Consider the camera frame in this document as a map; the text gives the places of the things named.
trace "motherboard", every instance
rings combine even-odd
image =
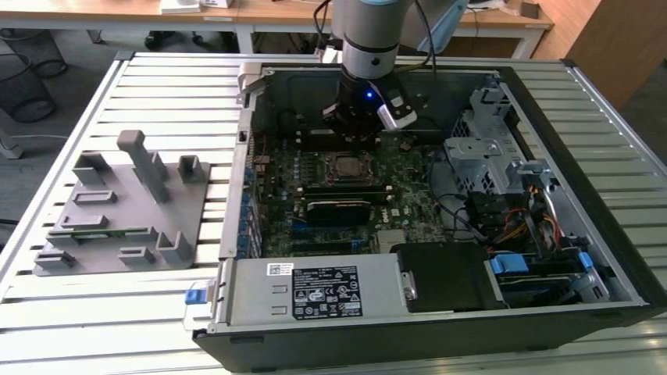
[[[300,132],[255,138],[263,257],[380,253],[451,238],[430,190],[432,140],[380,134],[354,148]]]

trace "wooden desk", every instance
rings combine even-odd
[[[203,8],[199,13],[160,14],[160,0],[0,0],[0,20],[103,21],[103,22],[207,22],[204,17],[225,17],[233,22],[237,0],[229,9]]]
[[[0,27],[235,31],[240,52],[252,53],[255,32],[312,33],[315,7],[315,3],[299,0],[235,0],[229,9],[163,15],[159,0],[0,0]],[[512,57],[530,58],[552,25],[546,17],[532,20],[498,10],[479,11],[478,23],[472,13],[464,15],[455,36],[516,38],[520,41]]]
[[[307,0],[241,0],[236,22],[236,29],[243,34],[253,32],[292,32],[312,33],[312,11],[318,7],[318,1]],[[331,21],[332,11],[327,14]],[[519,39],[512,57],[530,59],[536,44],[546,30],[554,23],[542,14],[540,19],[511,16],[499,10],[478,11],[478,22],[475,14],[464,14],[459,27],[455,31],[456,37],[480,38],[515,38]]]
[[[0,0],[0,27],[235,31],[240,1],[229,9],[160,14],[160,0]]]

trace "power supply label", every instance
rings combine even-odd
[[[356,266],[292,270],[296,320],[363,316]]]

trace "wire mesh trash bin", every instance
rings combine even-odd
[[[55,111],[53,98],[25,55],[0,55],[0,108],[20,123],[41,120]]]
[[[32,69],[41,78],[55,77],[67,70],[67,63],[51,31],[1,29],[0,39],[5,41],[15,53],[31,58]]]

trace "white label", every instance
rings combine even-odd
[[[231,22],[231,17],[204,17],[204,21]]]
[[[267,264],[267,276],[286,276],[292,274],[294,263]]]

